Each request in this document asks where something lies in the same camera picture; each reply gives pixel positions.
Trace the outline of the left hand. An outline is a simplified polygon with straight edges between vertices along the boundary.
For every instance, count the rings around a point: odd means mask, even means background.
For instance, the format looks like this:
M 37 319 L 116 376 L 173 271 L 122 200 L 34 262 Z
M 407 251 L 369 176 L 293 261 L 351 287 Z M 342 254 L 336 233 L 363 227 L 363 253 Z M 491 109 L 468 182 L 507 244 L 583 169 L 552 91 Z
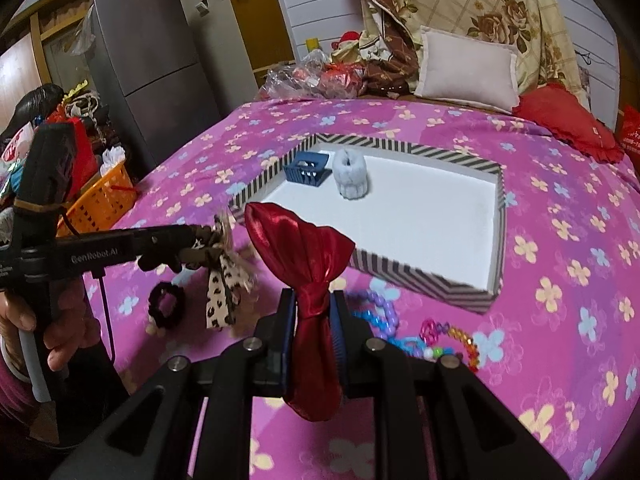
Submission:
M 23 375 L 27 372 L 18 331 L 32 332 L 35 328 L 36 317 L 27 304 L 15 295 L 2 292 L 1 340 L 6 362 Z M 58 314 L 43 334 L 50 369 L 62 370 L 78 349 L 92 347 L 100 339 L 100 323 L 88 305 L 84 281 L 75 278 L 58 297 Z

